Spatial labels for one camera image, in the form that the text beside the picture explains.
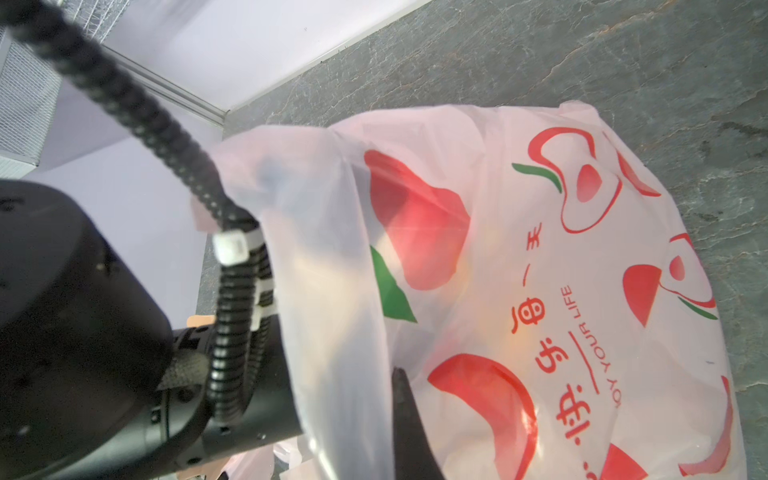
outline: printed plastic bag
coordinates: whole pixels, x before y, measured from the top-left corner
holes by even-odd
[[[214,156],[327,478],[392,479],[398,366],[447,479],[746,479],[703,267],[592,107],[373,111]]]

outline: gray stone tile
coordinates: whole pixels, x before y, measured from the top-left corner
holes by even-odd
[[[766,0],[433,0],[231,112],[225,136],[373,108],[594,105],[680,206],[720,306],[750,479],[767,480],[766,17]]]

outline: gray marble surface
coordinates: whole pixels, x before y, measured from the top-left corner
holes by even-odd
[[[767,480],[767,0],[433,0],[231,112],[225,135],[571,99],[677,200],[719,301],[750,479]]]

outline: black cylinder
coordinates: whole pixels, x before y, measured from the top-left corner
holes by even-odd
[[[41,478],[152,401],[165,315],[80,207],[0,180],[0,478]]]

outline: red line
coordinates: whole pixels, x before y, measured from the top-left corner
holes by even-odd
[[[584,359],[584,363],[587,364],[587,368],[589,369],[589,376],[592,377],[592,385],[594,385],[595,393],[600,395],[600,390],[598,389],[598,383],[594,381],[594,373],[592,372],[592,366],[589,364],[587,357],[584,356],[584,350],[581,349],[581,345],[578,344],[578,341],[576,341],[576,337],[574,336],[573,333],[568,332],[568,335],[570,335],[571,338],[574,340],[574,343],[576,344],[576,348],[578,348],[578,352],[581,354],[581,358]]]

